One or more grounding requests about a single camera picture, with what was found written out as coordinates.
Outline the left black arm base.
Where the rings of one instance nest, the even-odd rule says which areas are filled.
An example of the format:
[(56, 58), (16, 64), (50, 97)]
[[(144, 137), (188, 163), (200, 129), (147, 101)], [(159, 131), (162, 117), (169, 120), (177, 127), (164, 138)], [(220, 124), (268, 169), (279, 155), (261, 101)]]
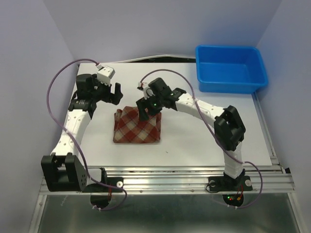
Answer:
[[(102, 183), (104, 185), (91, 183), (87, 185), (84, 190), (85, 193), (91, 193), (90, 204), (92, 205), (92, 209), (104, 212), (116, 210), (121, 207), (127, 199), (127, 192), (123, 188), (123, 178), (107, 178), (105, 181), (102, 181)], [(124, 193), (124, 198), (118, 204), (113, 204), (113, 193)]]

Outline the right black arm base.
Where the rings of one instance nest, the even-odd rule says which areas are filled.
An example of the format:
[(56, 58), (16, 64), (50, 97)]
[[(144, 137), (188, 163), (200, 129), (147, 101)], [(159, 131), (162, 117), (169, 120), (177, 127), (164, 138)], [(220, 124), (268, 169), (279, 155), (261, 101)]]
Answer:
[(205, 189), (211, 194), (223, 192), (225, 204), (238, 208), (244, 202), (244, 192), (252, 191), (253, 187), (249, 176), (233, 179), (224, 175), (209, 177)]

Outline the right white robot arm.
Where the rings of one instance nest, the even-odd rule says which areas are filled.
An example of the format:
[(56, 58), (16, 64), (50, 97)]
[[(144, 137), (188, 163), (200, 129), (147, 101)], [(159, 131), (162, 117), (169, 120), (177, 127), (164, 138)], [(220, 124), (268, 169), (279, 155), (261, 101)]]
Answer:
[(143, 92), (143, 97), (136, 101), (140, 121), (147, 121), (167, 108), (189, 114), (212, 127), (212, 135), (224, 151), (225, 187), (235, 189), (241, 184), (241, 147), (246, 127), (235, 107), (230, 105), (223, 108), (209, 104), (181, 88), (172, 90), (162, 78), (156, 78), (150, 83), (139, 82), (138, 89)]

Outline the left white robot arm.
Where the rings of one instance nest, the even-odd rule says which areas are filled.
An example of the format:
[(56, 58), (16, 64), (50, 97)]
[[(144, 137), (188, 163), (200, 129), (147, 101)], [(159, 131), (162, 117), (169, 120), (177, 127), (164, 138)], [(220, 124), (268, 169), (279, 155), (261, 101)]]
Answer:
[(86, 128), (93, 118), (97, 102), (118, 105), (123, 97), (121, 84), (100, 83), (97, 74), (81, 74), (76, 77), (76, 91), (68, 107), (66, 122), (61, 126), (60, 139), (50, 155), (41, 160), (44, 178), (51, 192), (84, 191), (91, 181), (85, 160), (80, 161), (81, 142)]

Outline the red plaid skirt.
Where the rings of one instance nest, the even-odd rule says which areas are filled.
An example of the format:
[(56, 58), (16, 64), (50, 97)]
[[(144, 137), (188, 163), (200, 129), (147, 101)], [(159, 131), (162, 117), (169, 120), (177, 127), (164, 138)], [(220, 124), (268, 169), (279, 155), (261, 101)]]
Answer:
[(161, 113), (140, 121), (138, 108), (126, 106), (114, 113), (113, 142), (116, 144), (156, 144), (161, 139)]

